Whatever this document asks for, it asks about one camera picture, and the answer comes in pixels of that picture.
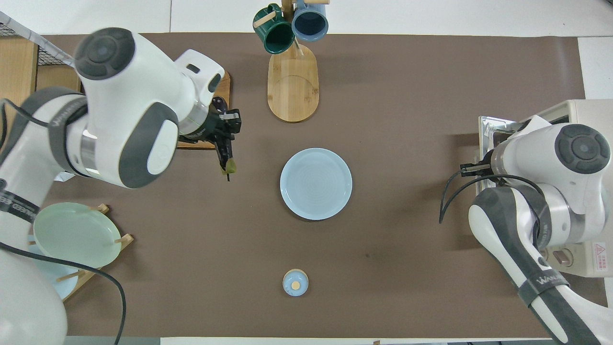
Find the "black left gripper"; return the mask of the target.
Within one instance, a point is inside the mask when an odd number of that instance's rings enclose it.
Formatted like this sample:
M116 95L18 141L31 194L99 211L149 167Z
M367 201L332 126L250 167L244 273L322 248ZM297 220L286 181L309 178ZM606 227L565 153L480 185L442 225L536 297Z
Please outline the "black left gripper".
M209 142L216 144L216 149L221 150L224 139L235 140L240 131L239 109L228 109L224 98L213 98L204 124L190 135L181 135L180 142L190 144Z

